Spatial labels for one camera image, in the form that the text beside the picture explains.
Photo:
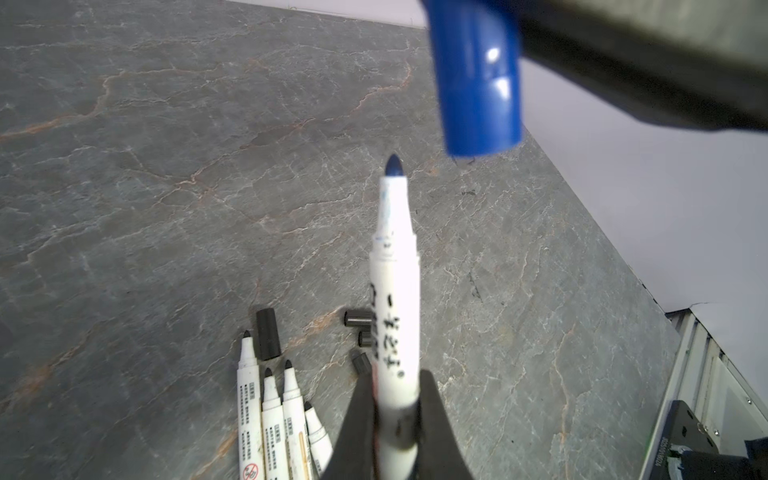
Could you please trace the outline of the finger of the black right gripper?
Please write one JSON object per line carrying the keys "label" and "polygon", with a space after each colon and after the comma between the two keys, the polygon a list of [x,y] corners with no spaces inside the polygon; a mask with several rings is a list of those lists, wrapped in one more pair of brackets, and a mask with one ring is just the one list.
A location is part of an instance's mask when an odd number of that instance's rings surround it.
{"label": "finger of the black right gripper", "polygon": [[507,1],[526,58],[635,119],[767,129],[764,1]]}

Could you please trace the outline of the blue pen cap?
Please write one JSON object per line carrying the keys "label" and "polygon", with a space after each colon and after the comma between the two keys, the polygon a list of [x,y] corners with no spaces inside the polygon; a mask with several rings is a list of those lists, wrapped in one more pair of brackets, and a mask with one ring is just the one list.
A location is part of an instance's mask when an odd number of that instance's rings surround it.
{"label": "blue pen cap", "polygon": [[515,15],[501,1],[426,1],[446,151],[500,153],[522,139],[521,50]]}

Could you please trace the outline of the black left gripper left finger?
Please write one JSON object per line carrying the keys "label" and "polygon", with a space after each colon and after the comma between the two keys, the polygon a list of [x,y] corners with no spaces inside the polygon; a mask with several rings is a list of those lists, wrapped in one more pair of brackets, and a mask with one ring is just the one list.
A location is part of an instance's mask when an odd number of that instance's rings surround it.
{"label": "black left gripper left finger", "polygon": [[331,460],[322,480],[372,479],[374,471],[376,405],[373,378],[365,373],[357,379]]}

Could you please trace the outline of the blue whiteboard marker pen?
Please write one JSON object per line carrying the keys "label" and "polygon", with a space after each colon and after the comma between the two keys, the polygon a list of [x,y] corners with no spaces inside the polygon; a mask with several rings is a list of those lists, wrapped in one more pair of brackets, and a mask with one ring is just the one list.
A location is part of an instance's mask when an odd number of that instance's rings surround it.
{"label": "blue whiteboard marker pen", "polygon": [[369,267],[374,311],[375,476],[409,479],[418,453],[421,275],[408,179],[395,154],[386,161],[379,179]]}

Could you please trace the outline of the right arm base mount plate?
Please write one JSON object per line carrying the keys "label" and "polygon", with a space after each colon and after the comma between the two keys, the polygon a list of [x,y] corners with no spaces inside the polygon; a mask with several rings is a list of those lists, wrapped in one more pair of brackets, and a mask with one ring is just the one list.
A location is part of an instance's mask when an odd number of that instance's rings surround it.
{"label": "right arm base mount plate", "polygon": [[728,439],[682,400],[671,402],[643,479],[765,479],[767,438]]}

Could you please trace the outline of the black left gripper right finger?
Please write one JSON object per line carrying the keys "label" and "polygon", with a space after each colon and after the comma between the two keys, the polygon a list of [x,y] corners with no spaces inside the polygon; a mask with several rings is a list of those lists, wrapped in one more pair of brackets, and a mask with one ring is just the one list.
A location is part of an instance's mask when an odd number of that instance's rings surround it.
{"label": "black left gripper right finger", "polygon": [[434,375],[419,375],[419,427],[416,479],[471,480],[473,476],[460,452]]}

